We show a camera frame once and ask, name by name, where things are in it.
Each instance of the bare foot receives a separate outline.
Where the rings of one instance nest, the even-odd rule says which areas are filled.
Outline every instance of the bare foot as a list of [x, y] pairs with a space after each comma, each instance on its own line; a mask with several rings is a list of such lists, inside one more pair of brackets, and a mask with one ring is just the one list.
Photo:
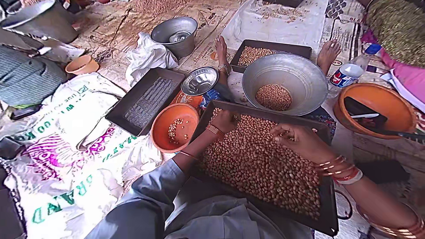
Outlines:
[[218, 64], [225, 64], [227, 66], [227, 74], [229, 74], [230, 64], [227, 61], [227, 45], [222, 36], [215, 39], [215, 50], [217, 51]]
[[341, 47], [337, 39], [327, 41], [323, 45], [322, 50], [317, 56], [317, 65], [325, 75], [328, 74], [332, 62], [337, 58], [339, 53], [341, 53]]

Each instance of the bottle cap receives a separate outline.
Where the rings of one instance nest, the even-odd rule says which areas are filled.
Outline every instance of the bottle cap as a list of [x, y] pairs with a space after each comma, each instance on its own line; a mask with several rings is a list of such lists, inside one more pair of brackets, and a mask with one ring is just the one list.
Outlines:
[[366, 49], [365, 53], [375, 55], [380, 49], [381, 46], [379, 44], [372, 44]]

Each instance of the pink cloth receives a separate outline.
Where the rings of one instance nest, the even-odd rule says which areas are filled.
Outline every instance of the pink cloth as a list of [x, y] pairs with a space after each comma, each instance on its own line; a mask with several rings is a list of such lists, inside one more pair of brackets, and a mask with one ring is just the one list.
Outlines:
[[[362, 42], [378, 43], [372, 31], [367, 31], [361, 38]], [[403, 86], [425, 103], [425, 69], [399, 63], [390, 58], [390, 56], [382, 51], [382, 60], [390, 68], [394, 69], [394, 75], [403, 84]]]

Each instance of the black metal tray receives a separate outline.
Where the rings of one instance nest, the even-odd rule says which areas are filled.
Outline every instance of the black metal tray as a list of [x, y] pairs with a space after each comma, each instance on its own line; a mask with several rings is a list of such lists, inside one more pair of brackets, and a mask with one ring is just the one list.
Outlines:
[[292, 53], [298, 55], [300, 57], [304, 57], [310, 59], [312, 56], [312, 48], [309, 46], [298, 46], [291, 44], [283, 44], [283, 43], [272, 43], [272, 42], [263, 42], [257, 40], [244, 40], [239, 47], [236, 54], [233, 56], [230, 61], [230, 65], [233, 71], [244, 73], [247, 69], [246, 67], [238, 66], [239, 58], [242, 55], [242, 51], [245, 49], [245, 46], [250, 46], [254, 48], [264, 48], [270, 49], [275, 53]]
[[[330, 145], [330, 133], [329, 128], [326, 124], [313, 121], [309, 119], [304, 119], [295, 116], [289, 116], [284, 114], [277, 114], [269, 111], [264, 111], [261, 109], [250, 108], [244, 105], [238, 105], [223, 101], [212, 100], [207, 108], [205, 109], [202, 117], [199, 121], [198, 126], [193, 133], [192, 140], [197, 138], [207, 127], [211, 116], [213, 115], [214, 108], [220, 108], [224, 110], [236, 111], [240, 114], [250, 115], [252, 117], [262, 118], [266, 120], [271, 120], [278, 123], [290, 123], [296, 125], [305, 125], [311, 128], [317, 129], [317, 135], [328, 145]], [[309, 226], [317, 231], [325, 233], [329, 236], [335, 236], [338, 233], [338, 219], [337, 219], [337, 208], [335, 202], [335, 193], [334, 193], [334, 184], [331, 177], [321, 177], [320, 187], [319, 187], [319, 196], [320, 196], [320, 217], [319, 220], [314, 220], [309, 216], [301, 215], [294, 213], [290, 210], [280, 208], [275, 206], [272, 203], [267, 203], [263, 200], [260, 200], [252, 195], [240, 192], [236, 188], [233, 188], [230, 185], [227, 185], [221, 181], [218, 181], [210, 176], [202, 173], [198, 168], [192, 167], [190, 175], [207, 183], [212, 186], [219, 187], [220, 189], [226, 191], [227, 194], [234, 196], [236, 198], [247, 198], [252, 204], [258, 207], [261, 210], [268, 211], [273, 214], [273, 217], [286, 217], [291, 218], [301, 224]]]
[[296, 8], [302, 3], [303, 0], [264, 0], [264, 1], [269, 2], [269, 3], [277, 3], [277, 4], [281, 4], [283, 6]]
[[180, 91], [185, 76], [167, 69], [150, 69], [114, 105], [106, 119], [134, 136], [146, 135], [155, 117]]

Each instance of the sleeve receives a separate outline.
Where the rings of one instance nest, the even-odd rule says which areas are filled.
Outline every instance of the sleeve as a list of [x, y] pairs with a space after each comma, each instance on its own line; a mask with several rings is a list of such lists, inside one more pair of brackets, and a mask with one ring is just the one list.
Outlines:
[[163, 238], [164, 222], [173, 200], [186, 181], [174, 160], [136, 180], [120, 203], [86, 238]]

